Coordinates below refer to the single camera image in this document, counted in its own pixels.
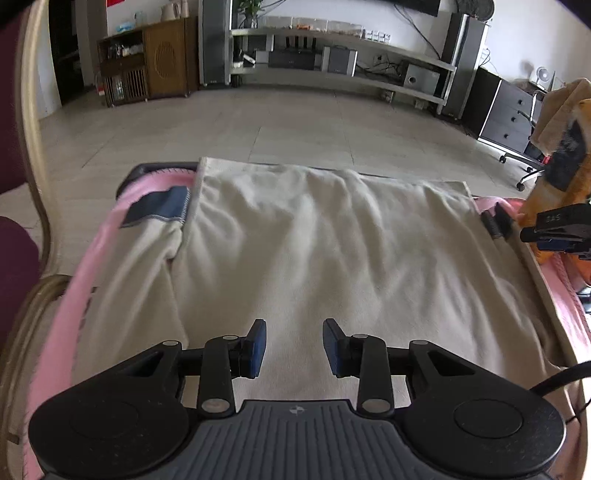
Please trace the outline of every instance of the green plant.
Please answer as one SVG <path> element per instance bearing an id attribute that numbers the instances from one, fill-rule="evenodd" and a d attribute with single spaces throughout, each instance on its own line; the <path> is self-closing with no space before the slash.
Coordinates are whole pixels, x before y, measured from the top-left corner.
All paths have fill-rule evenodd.
<path id="1" fill-rule="evenodd" d="M 261 9 L 262 0 L 238 0 L 238 11 L 247 17 L 255 17 Z"/>

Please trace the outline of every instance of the wooden chair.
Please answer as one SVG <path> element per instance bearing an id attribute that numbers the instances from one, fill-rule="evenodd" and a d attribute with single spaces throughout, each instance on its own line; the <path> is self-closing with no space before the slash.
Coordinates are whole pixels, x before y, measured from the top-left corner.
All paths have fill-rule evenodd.
<path id="1" fill-rule="evenodd" d="M 69 282 L 54 275 L 59 259 L 59 217 L 48 181 L 36 110 L 37 41 L 47 8 L 41 0 L 0 27 L 0 194 L 24 183 L 41 220 L 41 252 L 27 231 L 0 217 L 0 480 L 11 479 L 8 442 L 17 390 L 30 346 L 47 306 Z"/>

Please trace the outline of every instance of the beige cloth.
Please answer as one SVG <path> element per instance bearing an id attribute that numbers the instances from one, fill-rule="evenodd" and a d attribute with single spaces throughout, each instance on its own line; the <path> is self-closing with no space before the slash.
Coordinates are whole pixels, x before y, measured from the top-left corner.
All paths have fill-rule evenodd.
<path id="1" fill-rule="evenodd" d="M 591 82 L 587 79 L 575 80 L 560 90 L 548 93 L 530 141 L 544 155 L 552 155 L 562 140 L 574 107 L 588 98 L 591 98 Z"/>
<path id="2" fill-rule="evenodd" d="M 167 339 L 198 348 L 245 335 L 263 318 L 261 375 L 234 380 L 237 406 L 355 405 L 358 380 L 336 379 L 323 350 L 322 322 L 334 317 L 348 335 L 396 347 L 428 339 L 529 388 L 564 362 L 534 284 L 520 254 L 491 239 L 463 183 L 202 160 L 183 228 L 150 219 L 121 230 L 75 379 Z M 185 405 L 195 405 L 197 380 Z M 393 385 L 397 406 L 408 404 L 404 379 Z M 554 403 L 572 415 L 564 392 Z"/>

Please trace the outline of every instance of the floor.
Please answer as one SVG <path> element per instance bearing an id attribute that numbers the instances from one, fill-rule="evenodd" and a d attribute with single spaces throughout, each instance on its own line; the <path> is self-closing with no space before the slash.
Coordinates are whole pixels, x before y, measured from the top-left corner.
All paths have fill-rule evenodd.
<path id="1" fill-rule="evenodd" d="M 41 121 L 64 223 L 61 273 L 73 273 L 130 169 L 204 155 L 260 163 L 352 168 L 407 179 L 464 180 L 473 194 L 525 197 L 518 162 L 461 128 L 405 104 L 271 87 L 201 91 L 108 109 L 94 93 Z M 0 215 L 41 241 L 26 188 L 0 197 Z"/>

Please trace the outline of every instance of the clear plastic box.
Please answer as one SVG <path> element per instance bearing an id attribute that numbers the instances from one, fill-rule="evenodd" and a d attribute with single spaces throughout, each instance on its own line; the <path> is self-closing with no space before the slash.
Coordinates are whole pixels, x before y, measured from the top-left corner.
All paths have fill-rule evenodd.
<path id="1" fill-rule="evenodd" d="M 337 22 L 335 20 L 329 20 L 327 30 L 331 33 L 351 35 L 352 37 L 357 38 L 361 38 L 363 36 L 363 25 L 356 25 L 349 22 Z"/>
<path id="2" fill-rule="evenodd" d="M 321 18 L 294 18 L 291 26 L 298 30 L 314 30 L 317 32 L 325 32 L 328 29 L 328 20 Z"/>
<path id="3" fill-rule="evenodd" d="M 272 17 L 265 15 L 258 19 L 259 27 L 267 28 L 291 28 L 292 22 L 293 17 Z"/>

